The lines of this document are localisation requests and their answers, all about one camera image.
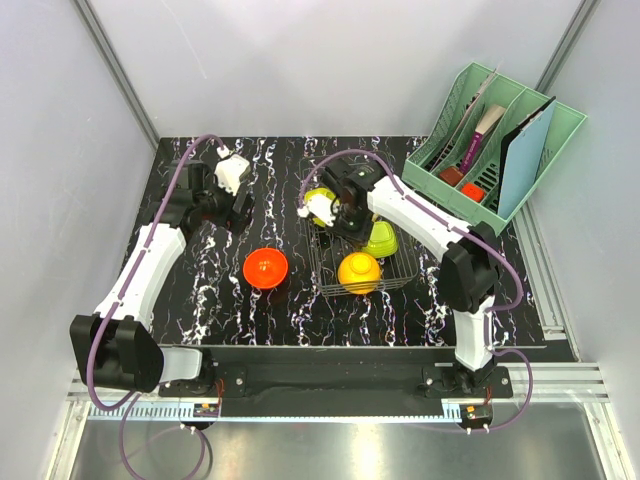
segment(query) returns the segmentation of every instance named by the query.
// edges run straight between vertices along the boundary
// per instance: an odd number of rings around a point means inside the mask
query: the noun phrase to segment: floor
[[[515,405],[498,405],[497,421]],[[118,421],[90,420],[72,479],[129,478],[118,455]],[[132,421],[125,431],[133,453],[167,422]],[[535,404],[514,426],[468,437],[434,433],[425,425],[219,423],[206,430],[209,455],[199,479],[604,479],[579,405]],[[131,458],[144,478],[183,478],[198,460],[195,438],[174,431]]]
[[[300,171],[315,157],[346,148],[377,151],[400,173],[422,137],[228,138],[227,144],[252,162],[256,206],[251,226],[239,237],[205,225],[174,265],[154,309],[153,336],[163,344],[445,346],[455,345],[451,311],[438,303],[438,266],[421,245],[411,247],[419,272],[399,290],[368,296],[320,295],[311,279],[309,253],[295,198]],[[178,159],[191,138],[163,139],[141,203],[140,219],[168,182],[167,164]],[[195,159],[214,162],[212,146]],[[501,235],[506,258],[524,279],[525,300],[494,317],[494,341],[501,345],[543,346],[544,338],[520,246],[512,226]],[[252,289],[242,276],[246,256],[259,247],[284,251],[288,286],[276,293]],[[514,294],[507,277],[496,304]]]

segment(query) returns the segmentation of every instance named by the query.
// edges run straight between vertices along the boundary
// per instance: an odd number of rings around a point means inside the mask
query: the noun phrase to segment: black marble table
[[[419,273],[405,287],[367,296],[325,298],[311,281],[302,220],[296,216],[300,162],[346,148],[379,151],[400,174],[406,157],[424,137],[225,138],[252,163],[251,190],[256,205],[251,226],[240,236],[207,224],[191,239],[162,288],[154,308],[152,333],[162,344],[288,346],[445,346],[455,345],[449,308],[437,301],[438,265],[421,245],[414,247]],[[163,139],[147,183],[130,249],[144,212],[168,182],[167,165],[193,138]],[[212,145],[195,159],[214,162]],[[515,232],[501,235],[502,252],[524,279],[525,298],[510,312],[494,316],[494,341],[501,345],[542,346],[544,338]],[[247,255],[275,247],[289,261],[286,290],[261,292],[242,276]],[[496,304],[512,298],[506,275]]]

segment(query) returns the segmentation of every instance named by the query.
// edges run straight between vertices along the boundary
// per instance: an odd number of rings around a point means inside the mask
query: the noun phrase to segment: purple handle
[[[460,172],[463,174],[469,173],[471,170],[471,166],[473,165],[473,159],[478,153],[478,149],[480,148],[480,144],[482,143],[482,134],[475,132],[473,134],[473,138],[471,139],[471,145],[469,145],[469,150],[467,150],[467,154],[464,156],[464,160],[460,164]]]

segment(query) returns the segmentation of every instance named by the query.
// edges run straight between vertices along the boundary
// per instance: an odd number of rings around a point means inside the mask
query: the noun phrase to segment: wall
[[[535,85],[579,0],[91,3],[162,136],[417,135],[473,60]]]
[[[600,363],[640,472],[640,4],[602,2],[551,93],[587,113],[534,207],[584,360]]]
[[[152,154],[67,0],[0,2],[0,478],[39,478],[69,324],[119,270]]]

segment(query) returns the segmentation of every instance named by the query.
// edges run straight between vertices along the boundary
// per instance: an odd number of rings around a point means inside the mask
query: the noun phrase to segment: metal wire basket
[[[310,170],[310,168],[302,170],[302,178]],[[311,188],[315,186],[317,182],[313,182]],[[406,285],[418,274],[418,259],[413,237],[389,222],[398,240],[398,251],[389,257],[378,259],[382,274],[380,281],[340,284],[338,281],[340,263],[347,255],[359,249],[347,240],[327,232],[310,219],[301,219],[301,221],[304,224],[303,230],[309,247],[313,281],[320,293],[327,297],[353,294],[353,291],[358,290],[393,290]]]

